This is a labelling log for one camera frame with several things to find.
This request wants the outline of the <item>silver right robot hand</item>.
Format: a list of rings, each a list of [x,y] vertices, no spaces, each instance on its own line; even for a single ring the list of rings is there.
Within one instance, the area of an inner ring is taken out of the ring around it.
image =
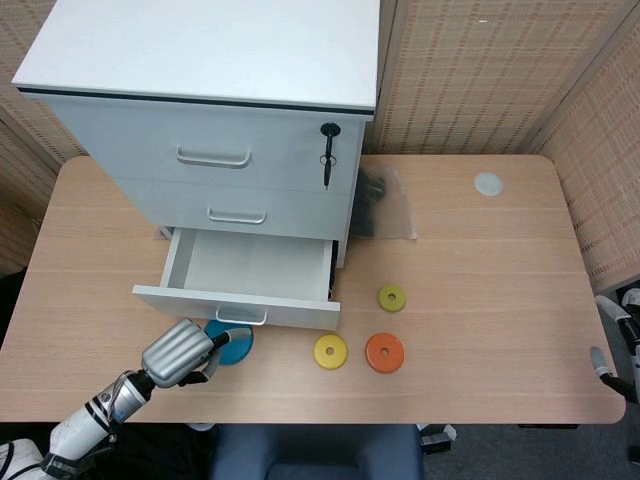
[[[612,373],[604,353],[598,347],[590,348],[590,359],[595,375],[610,389],[621,395],[628,403],[639,403],[639,306],[628,304],[628,308],[616,304],[603,295],[595,297],[596,305],[617,325],[630,355],[633,381],[627,382]]]

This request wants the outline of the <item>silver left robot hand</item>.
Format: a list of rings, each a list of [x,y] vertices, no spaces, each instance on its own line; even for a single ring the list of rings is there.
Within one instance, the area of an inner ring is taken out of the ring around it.
[[[252,340],[248,327],[225,328],[209,336],[184,318],[146,348],[141,367],[159,388],[206,383],[221,364],[225,347]]]

